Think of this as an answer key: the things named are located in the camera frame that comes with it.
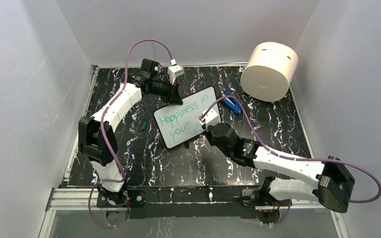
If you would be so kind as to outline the white whiteboard black frame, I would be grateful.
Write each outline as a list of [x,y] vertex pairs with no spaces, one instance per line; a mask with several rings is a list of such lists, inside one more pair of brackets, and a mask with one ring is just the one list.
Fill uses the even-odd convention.
[[209,86],[184,97],[182,105],[169,105],[157,109],[153,117],[165,147],[171,149],[200,135],[203,129],[199,117],[216,100],[215,88]]

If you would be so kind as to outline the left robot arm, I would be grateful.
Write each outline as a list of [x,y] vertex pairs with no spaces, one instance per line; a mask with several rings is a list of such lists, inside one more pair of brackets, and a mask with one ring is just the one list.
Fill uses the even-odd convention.
[[128,201],[125,170],[117,158],[117,126],[145,95],[159,96],[167,105],[182,105],[176,80],[184,72],[175,60],[164,72],[158,62],[143,59],[139,69],[125,71],[126,82],[103,108],[80,119],[78,152],[96,170],[97,190],[111,205],[123,206]]

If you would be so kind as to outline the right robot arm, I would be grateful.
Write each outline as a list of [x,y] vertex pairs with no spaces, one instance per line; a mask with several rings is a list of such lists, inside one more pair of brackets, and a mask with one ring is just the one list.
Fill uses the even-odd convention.
[[287,176],[286,179],[269,177],[264,180],[259,190],[263,204],[294,199],[318,202],[338,213],[348,211],[355,179],[338,158],[330,156],[323,162],[291,159],[287,153],[239,137],[226,123],[209,125],[205,134],[210,145],[216,146],[236,164]]

